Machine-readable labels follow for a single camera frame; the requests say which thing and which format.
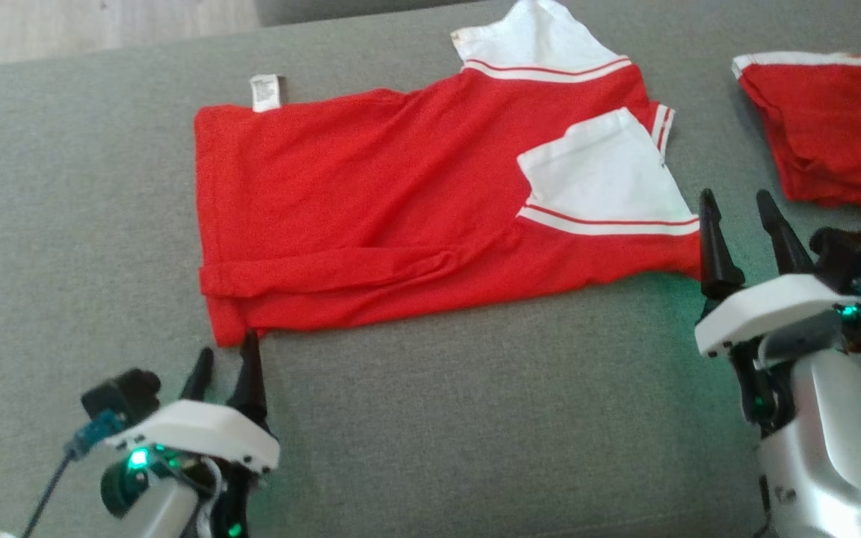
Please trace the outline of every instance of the white stripe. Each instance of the white stripe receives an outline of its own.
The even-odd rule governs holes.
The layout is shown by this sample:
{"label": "white stripe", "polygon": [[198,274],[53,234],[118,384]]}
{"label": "white stripe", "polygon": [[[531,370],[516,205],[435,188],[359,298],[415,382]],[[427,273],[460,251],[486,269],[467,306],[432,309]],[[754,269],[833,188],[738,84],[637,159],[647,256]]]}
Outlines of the white stripe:
{"label": "white stripe", "polygon": [[831,55],[820,55],[816,52],[761,52],[757,55],[742,55],[732,59],[732,74],[736,78],[742,76],[746,67],[758,65],[857,65],[861,66],[861,57],[834,52]]}
{"label": "white stripe", "polygon": [[653,130],[652,133],[650,133],[650,136],[652,136],[653,139],[653,146],[659,146],[660,129],[663,129],[663,123],[666,122],[667,110],[669,110],[669,107],[666,105],[659,105],[656,107],[656,119],[653,120]]}
{"label": "white stripe", "polygon": [[577,235],[689,235],[700,231],[699,221],[676,226],[667,224],[584,224],[527,207],[522,208],[516,215]]}
{"label": "white stripe", "polygon": [[475,61],[469,61],[467,64],[464,64],[464,69],[476,69],[479,72],[482,72],[485,75],[488,75],[490,78],[500,78],[503,81],[537,81],[537,82],[586,82],[593,81],[595,78],[602,78],[603,76],[611,74],[611,72],[618,71],[624,67],[628,67],[632,65],[633,62],[629,61],[629,58],[624,58],[621,61],[614,62],[614,64],[607,65],[607,67],[597,69],[590,72],[583,72],[581,75],[570,75],[570,74],[561,74],[560,72],[547,72],[547,71],[537,71],[534,69],[526,69],[526,68],[515,68],[509,71],[506,70],[496,70],[487,67],[486,65],[478,64]]}
{"label": "white stripe", "polygon": [[676,110],[670,109],[667,114],[666,125],[663,126],[663,143],[659,144],[660,156],[665,160],[667,157],[667,138],[670,137],[670,127],[673,127],[673,116],[676,116]]}

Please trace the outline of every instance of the glowing green light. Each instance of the glowing green light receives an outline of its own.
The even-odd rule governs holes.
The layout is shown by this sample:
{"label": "glowing green light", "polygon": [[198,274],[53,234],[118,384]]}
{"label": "glowing green light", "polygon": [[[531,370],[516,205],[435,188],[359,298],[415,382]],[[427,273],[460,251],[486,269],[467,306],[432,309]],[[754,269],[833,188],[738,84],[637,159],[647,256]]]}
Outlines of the glowing green light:
{"label": "glowing green light", "polygon": [[132,452],[132,455],[129,456],[129,467],[132,469],[141,469],[141,467],[147,466],[148,464],[148,449],[147,448],[139,448]]}

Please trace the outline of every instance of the folded red garment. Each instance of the folded red garment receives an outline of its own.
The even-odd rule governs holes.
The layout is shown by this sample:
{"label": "folded red garment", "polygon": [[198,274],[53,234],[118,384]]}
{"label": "folded red garment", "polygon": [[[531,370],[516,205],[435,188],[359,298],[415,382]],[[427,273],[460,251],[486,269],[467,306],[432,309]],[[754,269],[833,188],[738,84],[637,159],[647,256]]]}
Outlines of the folded red garment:
{"label": "folded red garment", "polygon": [[861,57],[765,52],[732,71],[762,114],[786,198],[861,205]]}

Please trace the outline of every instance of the clothing tag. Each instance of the clothing tag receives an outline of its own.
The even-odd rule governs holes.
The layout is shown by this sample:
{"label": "clothing tag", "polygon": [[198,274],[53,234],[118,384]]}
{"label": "clothing tag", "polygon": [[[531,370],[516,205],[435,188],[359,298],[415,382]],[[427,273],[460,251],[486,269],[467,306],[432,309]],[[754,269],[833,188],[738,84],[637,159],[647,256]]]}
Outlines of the clothing tag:
{"label": "clothing tag", "polygon": [[252,83],[252,109],[264,112],[281,106],[281,86],[277,75],[254,75]]}

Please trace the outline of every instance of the red and white shirt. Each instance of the red and white shirt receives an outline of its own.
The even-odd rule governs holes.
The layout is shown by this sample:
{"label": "red and white shirt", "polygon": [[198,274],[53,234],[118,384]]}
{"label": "red and white shirt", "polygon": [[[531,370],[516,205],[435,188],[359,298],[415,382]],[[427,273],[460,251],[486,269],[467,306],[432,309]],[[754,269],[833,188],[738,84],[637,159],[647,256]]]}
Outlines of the red and white shirt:
{"label": "red and white shirt", "polygon": [[565,7],[451,34],[464,65],[195,118],[201,291],[219,345],[700,269],[663,153],[673,110]]}

